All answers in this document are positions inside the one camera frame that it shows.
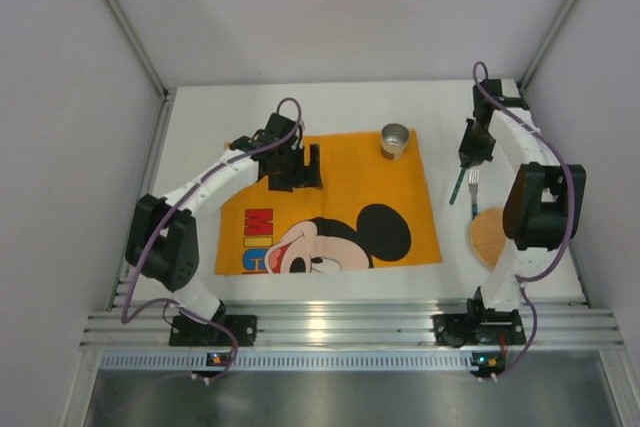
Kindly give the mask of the fork with teal handle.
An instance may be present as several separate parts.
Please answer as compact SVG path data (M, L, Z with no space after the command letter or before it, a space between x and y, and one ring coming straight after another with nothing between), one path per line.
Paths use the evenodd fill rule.
M479 194L479 178L480 167L476 166L469 169L468 189L471 204L471 219L474 220L479 214L478 194Z

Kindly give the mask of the spoon with teal handle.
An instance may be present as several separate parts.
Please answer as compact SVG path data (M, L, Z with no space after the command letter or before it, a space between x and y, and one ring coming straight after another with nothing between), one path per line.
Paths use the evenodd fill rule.
M456 178L456 181L454 183L454 187L452 189L451 195L449 197L449 204L450 205L454 205L456 200L457 200L457 198L458 198L462 183L463 183L463 181L465 179L465 176L466 176L466 172L467 172L467 168L466 167L461 167L460 168L459 173L458 173L457 178Z

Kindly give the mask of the orange Mickey Mouse placemat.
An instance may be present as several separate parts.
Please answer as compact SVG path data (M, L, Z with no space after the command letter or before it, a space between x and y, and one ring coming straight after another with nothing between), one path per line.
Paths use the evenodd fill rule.
M218 275L341 273L441 261L418 141L390 160L377 132L311 136L323 186L271 191L267 180L221 211Z

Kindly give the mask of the metal cup with cork band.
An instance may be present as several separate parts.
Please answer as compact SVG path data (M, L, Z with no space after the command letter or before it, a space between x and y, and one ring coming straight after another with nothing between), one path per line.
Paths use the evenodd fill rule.
M407 127L398 123L389 123L381 129L380 151L388 160L398 160L405 152L410 139Z

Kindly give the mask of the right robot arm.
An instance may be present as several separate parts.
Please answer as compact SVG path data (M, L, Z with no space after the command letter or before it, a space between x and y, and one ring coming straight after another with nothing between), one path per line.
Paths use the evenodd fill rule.
M578 230L587 175L549 145L524 99L506 96L501 80L475 81L472 96L460 167L490 162L499 148L515 172L502 213L506 246L477 295L485 308L510 312L520 305L521 288L550 276L563 259Z

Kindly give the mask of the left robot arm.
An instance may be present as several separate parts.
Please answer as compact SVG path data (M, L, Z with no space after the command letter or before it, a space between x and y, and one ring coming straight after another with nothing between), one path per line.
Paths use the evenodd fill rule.
M234 140L218 160L192 180L160 197L146 194L138 200L125 249L125 260L134 272L122 323L164 301L195 322L212 324L222 312L222 301L198 273L202 253L197 215L218 212L228 200L262 179L271 191L321 187L319 146L310 147L310 160L306 161L303 131L301 116L292 120L275 111L265 128ZM170 296L130 312L140 276L159 282Z

